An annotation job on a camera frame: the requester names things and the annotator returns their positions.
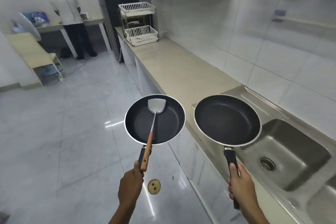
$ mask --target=pan rim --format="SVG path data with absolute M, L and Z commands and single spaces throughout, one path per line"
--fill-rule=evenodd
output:
M 231 96 L 231 95 L 228 95 L 228 94 L 216 94 L 216 95 L 207 96 L 207 97 L 205 97 L 205 98 L 203 98 L 203 99 L 206 99 L 206 98 L 208 98 L 208 97 L 212 97 L 212 96 L 229 96 L 229 97 L 232 97 L 232 98 L 239 99 L 239 98 L 237 98 L 237 97 L 234 97 L 234 96 Z M 197 124 L 197 122 L 196 122 L 195 111 L 196 111 L 196 108 L 197 108 L 199 102 L 196 104 L 195 109 L 194 109 L 194 122 L 195 122 L 197 128 L 199 129 L 199 131 L 200 131 L 202 134 L 204 134 L 207 138 L 209 138 L 210 140 L 212 140 L 212 141 L 214 141 L 214 142 L 216 142 L 216 143 L 218 143 L 218 144 L 221 144 L 221 145 L 223 145 L 223 146 L 228 146 L 228 147 L 241 147 L 241 146 L 246 146 L 246 145 L 249 145 L 249 144 L 253 143 L 253 142 L 254 142 L 255 140 L 257 140 L 258 137 L 260 136 L 260 134 L 261 134 L 261 130 L 262 130 L 262 128 L 263 128 L 263 125 L 262 125 L 262 123 L 261 123 L 260 116 L 259 116 L 259 114 L 256 112 L 256 110 L 255 110 L 249 103 L 246 103 L 245 101 L 243 101 L 245 104 L 247 104 L 249 107 L 251 107 L 252 110 L 253 110 L 253 111 L 256 113 L 256 115 L 258 116 L 259 123 L 260 123 L 260 129 L 259 129 L 259 132 L 258 132 L 258 134 L 256 135 L 256 137 L 255 137 L 253 140 L 249 141 L 248 143 L 244 143 L 244 144 L 236 144 L 236 145 L 232 145 L 232 144 L 223 144 L 223 143 L 220 143 L 220 142 L 218 142 L 218 141 L 212 139 L 211 137 L 209 137 L 208 135 L 206 135 L 206 134 L 200 129 L 200 127 L 198 126 L 198 124 Z
M 124 127 L 125 127 L 125 130 L 126 130 L 126 133 L 128 134 L 128 136 L 129 136 L 130 138 L 132 138 L 132 139 L 133 139 L 134 141 L 136 141 L 137 143 L 142 144 L 142 145 L 147 145 L 146 143 L 139 142 L 138 140 L 136 140 L 135 138 L 133 138 L 133 137 L 128 133 L 128 130 L 127 130 L 127 128 L 126 128 L 126 115 L 127 115 L 128 111 L 129 111 L 129 109 L 130 109 L 136 102 L 138 102 L 140 99 L 143 99 L 143 98 L 145 98 L 145 97 L 149 97 L 149 96 L 166 96 L 166 97 L 169 97 L 169 98 L 171 98 L 171 99 L 174 99 L 174 100 L 175 100 L 177 103 L 179 103 L 179 105 L 182 107 L 182 110 L 183 110 L 183 113 L 184 113 L 184 122 L 183 122 L 183 126 L 182 126 L 182 128 L 180 129 L 180 131 L 176 134 L 176 136 L 174 136 L 173 138 L 169 139 L 168 141 L 165 141 L 165 142 L 163 142 L 163 143 L 152 144 L 152 145 L 153 145 L 153 146 L 156 146 L 156 145 L 161 145 L 161 144 L 168 143 L 169 141 L 173 140 L 175 137 L 177 137 L 177 136 L 181 133 L 181 131 L 183 130 L 183 128 L 184 128 L 185 125 L 186 125 L 186 119 L 187 119 L 187 117 L 186 117 L 186 111 L 185 111 L 183 105 L 182 105 L 177 99 L 175 99 L 175 98 L 173 98 L 173 97 L 171 97 L 171 96 L 169 96 L 169 95 L 166 95 L 166 94 L 151 94 L 151 95 L 147 95 L 147 96 L 144 96 L 144 97 L 142 97 L 142 98 L 139 98 L 137 101 L 135 101 L 133 104 L 131 104 L 130 107 L 128 108 L 128 110 L 127 110 L 125 116 L 124 116 Z

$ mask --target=metal spatula head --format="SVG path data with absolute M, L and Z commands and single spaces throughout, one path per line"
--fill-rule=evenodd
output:
M 148 109 L 151 113 L 162 113 L 166 106 L 166 100 L 161 98 L 153 98 L 148 100 Z

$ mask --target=wooden spatula handle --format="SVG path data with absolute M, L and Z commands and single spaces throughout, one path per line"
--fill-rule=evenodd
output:
M 143 155 L 140 171 L 146 172 L 147 166 L 148 166 L 148 160 L 149 160 L 149 154 L 151 153 L 151 147 L 152 147 L 152 138 L 153 138 L 153 132 L 149 133 L 145 154 Z

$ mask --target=drain hole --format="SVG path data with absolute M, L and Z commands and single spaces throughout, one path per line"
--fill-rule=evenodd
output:
M 275 171 L 277 169 L 277 166 L 275 165 L 274 161 L 269 158 L 266 157 L 259 158 L 259 163 L 264 170 Z

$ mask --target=person's left hand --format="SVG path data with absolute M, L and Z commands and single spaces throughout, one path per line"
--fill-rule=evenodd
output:
M 135 207 L 143 182 L 144 173 L 140 171 L 140 164 L 136 161 L 134 162 L 134 168 L 126 172 L 120 180 L 118 191 L 120 206 L 126 208 Z

